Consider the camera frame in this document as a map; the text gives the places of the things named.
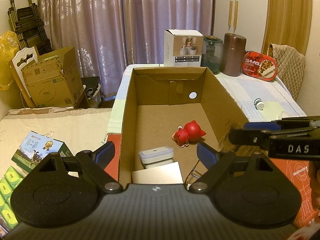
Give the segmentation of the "person's right hand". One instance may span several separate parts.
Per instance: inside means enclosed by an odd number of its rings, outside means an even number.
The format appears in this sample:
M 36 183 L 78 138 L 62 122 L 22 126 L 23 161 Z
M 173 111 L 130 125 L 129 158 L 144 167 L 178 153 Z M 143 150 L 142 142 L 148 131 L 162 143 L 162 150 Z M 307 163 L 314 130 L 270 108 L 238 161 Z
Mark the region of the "person's right hand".
M 309 177 L 311 187 L 311 201 L 314 210 L 320 207 L 320 183 L 319 183 L 319 161 L 309 162 Z

